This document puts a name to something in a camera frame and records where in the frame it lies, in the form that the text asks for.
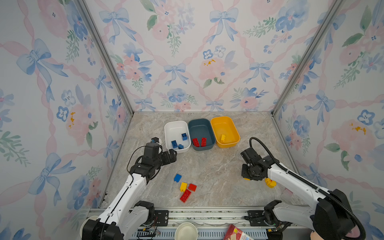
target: wall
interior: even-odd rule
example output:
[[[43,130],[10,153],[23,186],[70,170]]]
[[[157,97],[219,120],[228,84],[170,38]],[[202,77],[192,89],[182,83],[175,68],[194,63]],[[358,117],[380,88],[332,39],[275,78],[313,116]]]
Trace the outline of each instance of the wall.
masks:
[[[2,1],[0,19],[0,239],[75,239],[128,115],[72,1]]]
[[[346,1],[277,115],[301,174],[343,191],[366,239],[384,239],[383,9]]]
[[[135,111],[270,111],[332,1],[86,2]]]

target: red package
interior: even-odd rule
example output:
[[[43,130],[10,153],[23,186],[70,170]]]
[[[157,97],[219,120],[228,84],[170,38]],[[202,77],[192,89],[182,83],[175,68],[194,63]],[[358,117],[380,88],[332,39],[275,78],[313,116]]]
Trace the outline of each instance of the red package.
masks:
[[[253,238],[231,224],[223,240],[253,240]]]

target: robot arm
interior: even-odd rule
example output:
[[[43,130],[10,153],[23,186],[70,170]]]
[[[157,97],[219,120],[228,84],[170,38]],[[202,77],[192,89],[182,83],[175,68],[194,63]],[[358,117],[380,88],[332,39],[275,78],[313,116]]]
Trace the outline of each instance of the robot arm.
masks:
[[[170,149],[169,153],[163,152],[159,143],[161,140],[154,137],[146,144],[144,155],[131,167],[124,186],[112,203],[97,220],[88,220],[85,223],[82,240],[126,240],[141,225],[153,225],[153,203],[137,200],[148,182],[159,173],[161,166],[175,162],[177,156],[173,149]]]
[[[251,140],[258,141],[269,156],[262,158],[252,147]],[[324,240],[365,239],[361,222],[352,213],[348,199],[338,189],[330,191],[307,181],[275,159],[259,139],[250,138],[250,147],[241,153],[247,164],[242,166],[242,177],[249,180],[262,180],[266,177],[282,184],[303,199],[309,207],[292,206],[274,200],[264,207],[265,221],[272,225],[279,222],[292,222],[315,230]],[[358,226],[358,238],[345,237],[352,228]]]

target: black cable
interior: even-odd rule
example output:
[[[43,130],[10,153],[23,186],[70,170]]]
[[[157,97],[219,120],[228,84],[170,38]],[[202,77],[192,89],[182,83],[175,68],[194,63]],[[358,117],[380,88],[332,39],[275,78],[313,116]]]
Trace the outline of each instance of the black cable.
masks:
[[[104,232],[105,223],[108,221],[108,218],[109,218],[109,216],[107,217],[107,220],[105,220],[105,222],[104,222],[104,224],[103,224],[103,228],[101,229],[100,240],[101,240],[101,238],[103,237],[103,232]]]
[[[159,153],[159,155],[161,156],[161,154],[163,154],[163,147],[161,146],[161,145],[159,145],[159,147],[160,147],[160,149],[161,149],[161,152]],[[136,162],[135,163],[138,163],[139,161],[140,161],[140,159],[142,159],[142,157],[143,156],[140,156],[140,157],[138,157],[137,159],[136,159]],[[157,173],[155,173],[155,175],[152,177],[152,178],[150,178],[149,180],[152,180],[152,179],[154,179],[156,176],[157,176],[157,174],[160,172],[160,169],[161,169],[161,166],[159,166],[159,170],[157,171]]]
[[[265,217],[265,216],[263,216],[263,217],[250,217],[250,216],[244,216],[244,219],[247,220],[247,221],[251,221],[251,220],[260,221],[260,220],[264,220],[264,219],[266,219],[266,217]]]
[[[278,231],[275,231],[275,232],[282,232],[284,231],[287,227],[289,227],[292,223],[291,222],[285,222],[284,226],[278,230]]]
[[[323,194],[325,196],[325,198],[328,198],[330,199],[332,202],[334,202],[336,205],[338,205],[339,207],[341,207],[350,217],[351,217],[351,220],[357,225],[357,227],[359,228],[359,231],[360,231],[360,236],[359,237],[356,237],[356,238],[352,238],[352,237],[344,237],[343,239],[344,240],[364,240],[365,237],[366,237],[366,232],[365,232],[365,229],[364,229],[364,226],[361,224],[360,220],[353,214],[352,211],[350,211],[344,204],[342,204],[338,199],[336,199],[335,197],[333,197],[331,194],[327,193],[326,191],[324,191],[323,189],[318,189],[318,187],[316,185],[314,185],[313,183],[307,181],[306,179],[300,177],[299,175],[297,175],[296,173],[292,172],[292,171],[288,171],[287,168],[283,167],[279,160],[277,160],[273,155],[272,153],[269,151],[269,149],[266,147],[266,145],[258,138],[256,137],[251,137],[249,139],[249,146],[252,147],[252,139],[258,141],[262,146],[263,148],[266,150],[266,152],[268,153],[268,155],[272,158],[272,160],[274,161],[274,163],[279,167],[281,168],[282,170],[284,170],[285,172],[287,172],[289,175],[297,178],[298,180],[304,182],[306,185],[310,186],[311,188],[313,189],[316,189],[319,193]]]
[[[156,236],[156,230],[157,230],[157,227],[158,227],[158,226],[159,226],[159,225],[157,225],[156,228],[155,228],[155,234],[154,234],[154,236]]]
[[[145,146],[141,146],[141,147],[138,147],[138,148],[136,148],[136,150],[132,153],[132,155],[131,155],[131,157],[130,157],[130,159],[129,159],[129,162],[128,162],[128,164],[127,164],[127,172],[130,174],[130,172],[129,172],[129,170],[128,170],[128,166],[129,166],[129,163],[131,162],[131,159],[132,159],[132,157],[133,157],[133,154],[138,150],[138,149],[140,149],[140,148],[142,148],[142,147],[145,147]]]

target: dark blue bin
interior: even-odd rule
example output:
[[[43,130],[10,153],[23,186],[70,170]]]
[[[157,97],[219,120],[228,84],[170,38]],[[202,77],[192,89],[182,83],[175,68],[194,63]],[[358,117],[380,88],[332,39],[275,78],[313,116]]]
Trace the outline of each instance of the dark blue bin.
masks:
[[[211,126],[211,122],[208,119],[200,118],[189,121],[189,136],[191,138],[192,147],[196,151],[203,151],[213,148],[216,143],[216,138],[214,131]],[[207,139],[207,145],[205,147],[201,147],[201,139],[205,137]],[[200,147],[196,147],[193,145],[193,139],[197,138],[199,141]]]

